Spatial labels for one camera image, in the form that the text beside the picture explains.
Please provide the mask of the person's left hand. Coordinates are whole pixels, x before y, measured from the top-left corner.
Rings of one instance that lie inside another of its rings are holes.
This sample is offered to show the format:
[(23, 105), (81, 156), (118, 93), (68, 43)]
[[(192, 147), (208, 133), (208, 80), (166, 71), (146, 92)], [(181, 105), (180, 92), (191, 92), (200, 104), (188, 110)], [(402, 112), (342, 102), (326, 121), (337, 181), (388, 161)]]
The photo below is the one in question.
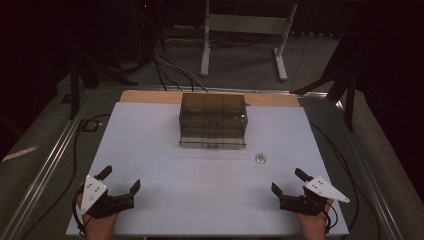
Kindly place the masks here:
[(82, 216), (87, 240), (111, 240), (119, 214), (105, 218), (93, 218), (88, 214)]

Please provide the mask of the black floor socket box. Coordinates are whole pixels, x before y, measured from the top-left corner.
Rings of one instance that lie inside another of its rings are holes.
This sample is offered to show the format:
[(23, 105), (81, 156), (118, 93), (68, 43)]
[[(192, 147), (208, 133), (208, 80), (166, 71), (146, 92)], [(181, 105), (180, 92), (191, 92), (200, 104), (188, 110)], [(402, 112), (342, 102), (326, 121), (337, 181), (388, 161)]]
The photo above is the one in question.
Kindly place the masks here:
[(92, 119), (82, 119), (78, 130), (80, 132), (96, 132), (99, 128), (99, 121)]

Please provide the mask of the black tripod stand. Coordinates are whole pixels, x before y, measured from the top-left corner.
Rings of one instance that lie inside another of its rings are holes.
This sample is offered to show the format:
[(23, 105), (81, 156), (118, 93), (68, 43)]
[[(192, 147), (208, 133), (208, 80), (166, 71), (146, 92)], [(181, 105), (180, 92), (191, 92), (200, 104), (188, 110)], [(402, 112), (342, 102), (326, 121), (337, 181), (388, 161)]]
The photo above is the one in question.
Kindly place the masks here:
[(302, 88), (291, 90), (291, 94), (304, 95), (322, 85), (333, 81), (326, 99), (331, 102), (336, 102), (341, 99), (344, 94), (347, 94), (344, 110), (344, 123), (346, 127), (353, 132), (353, 106), (355, 99), (355, 56), (353, 56), (349, 47), (354, 45), (353, 40), (348, 32), (345, 32), (339, 40), (339, 43), (330, 57), (324, 72), (321, 77)]
[(71, 55), (70, 56), (70, 93), (66, 94), (62, 99), (63, 103), (70, 104), (69, 119), (74, 119), (79, 112), (80, 102), (80, 82), (83, 82), (89, 89), (96, 89), (99, 80), (96, 72), (105, 74), (113, 80), (127, 86), (136, 86), (135, 82), (125, 79), (118, 73), (113, 72), (106, 66), (96, 62), (88, 56)]

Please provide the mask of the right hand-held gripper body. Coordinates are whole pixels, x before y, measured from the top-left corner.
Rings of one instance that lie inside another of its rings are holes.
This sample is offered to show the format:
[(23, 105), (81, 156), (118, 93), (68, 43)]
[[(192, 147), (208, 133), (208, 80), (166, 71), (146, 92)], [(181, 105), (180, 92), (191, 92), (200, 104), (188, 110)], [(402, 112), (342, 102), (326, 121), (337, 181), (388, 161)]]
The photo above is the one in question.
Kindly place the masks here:
[(279, 194), (280, 208), (303, 215), (316, 216), (325, 210), (328, 199), (349, 203), (350, 199), (322, 177), (301, 177), (304, 193), (297, 197)]

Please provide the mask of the white metal stand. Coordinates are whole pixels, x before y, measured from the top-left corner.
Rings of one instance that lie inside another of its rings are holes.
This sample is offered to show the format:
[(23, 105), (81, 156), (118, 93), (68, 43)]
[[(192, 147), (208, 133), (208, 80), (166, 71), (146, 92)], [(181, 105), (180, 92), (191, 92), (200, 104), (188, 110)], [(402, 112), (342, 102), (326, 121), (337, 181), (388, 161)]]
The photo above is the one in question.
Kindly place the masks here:
[(273, 56), (279, 79), (281, 81), (286, 81), (288, 75), (283, 60), (283, 51), (290, 34), (298, 3), (290, 4), (290, 10), (286, 17), (277, 18), (211, 13), (210, 1), (211, 0), (205, 0), (204, 46), (200, 75), (207, 76), (209, 74), (211, 31), (268, 34), (281, 36), (280, 44), (273, 50)]

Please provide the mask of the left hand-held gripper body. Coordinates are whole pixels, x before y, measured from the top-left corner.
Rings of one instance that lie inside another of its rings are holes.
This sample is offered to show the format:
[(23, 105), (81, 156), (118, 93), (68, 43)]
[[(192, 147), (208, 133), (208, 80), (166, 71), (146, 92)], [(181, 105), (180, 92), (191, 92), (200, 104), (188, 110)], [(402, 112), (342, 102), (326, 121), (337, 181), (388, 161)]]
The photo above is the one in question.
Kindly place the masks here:
[(80, 205), (81, 214), (88, 214), (96, 219), (105, 218), (134, 207), (134, 193), (109, 196), (107, 186), (93, 176), (86, 177), (83, 197)]

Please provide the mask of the aluminium floor rail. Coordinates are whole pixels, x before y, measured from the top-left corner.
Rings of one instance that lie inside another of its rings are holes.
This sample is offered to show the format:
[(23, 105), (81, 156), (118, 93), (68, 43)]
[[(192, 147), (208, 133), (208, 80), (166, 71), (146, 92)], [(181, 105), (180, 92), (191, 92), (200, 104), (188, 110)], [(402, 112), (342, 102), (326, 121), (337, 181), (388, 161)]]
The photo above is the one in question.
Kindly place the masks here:
[(76, 111), (74, 117), (67, 122), (58, 141), (50, 151), (41, 169), (38, 171), (37, 175), (29, 185), (17, 209), (6, 225), (5, 230), (0, 234), (0, 240), (18, 240), (20, 232), (22, 231), (31, 212), (37, 204), (56, 166), (60, 162), (64, 151), (70, 143), (72, 136), (78, 127), (82, 113), (91, 100), (93, 94), (93, 90), (88, 90), (82, 96), (79, 109)]
[(377, 181), (376, 174), (370, 168), (369, 160), (361, 148), (357, 138), (357, 132), (350, 130), (345, 123), (347, 108), (341, 101), (337, 101), (334, 109), (338, 122), (341, 124), (346, 136), (348, 146), (353, 153), (352, 160), (359, 165), (359, 174), (369, 194), (368, 200), (376, 215), (377, 223), (380, 228), (383, 229), (389, 240), (404, 240), (404, 236), (394, 218), (393, 211), (390, 209), (388, 201), (382, 192), (382, 188)]

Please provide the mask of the white table cover sheet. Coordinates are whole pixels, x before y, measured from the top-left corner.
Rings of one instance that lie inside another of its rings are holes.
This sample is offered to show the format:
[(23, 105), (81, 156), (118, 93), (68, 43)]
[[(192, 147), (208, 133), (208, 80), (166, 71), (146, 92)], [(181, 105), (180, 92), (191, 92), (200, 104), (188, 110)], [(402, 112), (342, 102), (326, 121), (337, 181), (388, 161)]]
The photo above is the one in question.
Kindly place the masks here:
[[(177, 104), (115, 105), (90, 172), (111, 165), (110, 194), (137, 180), (135, 206), (119, 215), (118, 236), (271, 237), (299, 233), (293, 213), (279, 207), (272, 183), (302, 194), (299, 168), (325, 177), (323, 163), (301, 107), (247, 109), (246, 146), (240, 150), (191, 149), (179, 144)], [(265, 164), (255, 155), (264, 153)]]

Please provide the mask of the person's right hand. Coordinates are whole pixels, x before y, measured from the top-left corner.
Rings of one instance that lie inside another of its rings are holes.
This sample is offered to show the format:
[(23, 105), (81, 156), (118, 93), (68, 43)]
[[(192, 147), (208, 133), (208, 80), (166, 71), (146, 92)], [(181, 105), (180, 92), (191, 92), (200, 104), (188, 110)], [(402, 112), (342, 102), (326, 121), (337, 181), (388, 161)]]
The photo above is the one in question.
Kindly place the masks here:
[(326, 239), (327, 215), (333, 202), (333, 199), (328, 199), (325, 211), (316, 216), (309, 216), (300, 213), (295, 214), (305, 240)]

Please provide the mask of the smoky transparent drawer box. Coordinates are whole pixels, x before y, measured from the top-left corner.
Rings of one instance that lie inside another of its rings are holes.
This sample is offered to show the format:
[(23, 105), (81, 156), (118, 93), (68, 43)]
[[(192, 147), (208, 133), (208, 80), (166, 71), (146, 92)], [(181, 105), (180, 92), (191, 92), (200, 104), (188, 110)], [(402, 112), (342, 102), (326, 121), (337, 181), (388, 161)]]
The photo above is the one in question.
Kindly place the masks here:
[(243, 95), (182, 95), (179, 144), (196, 149), (244, 149), (248, 124)]

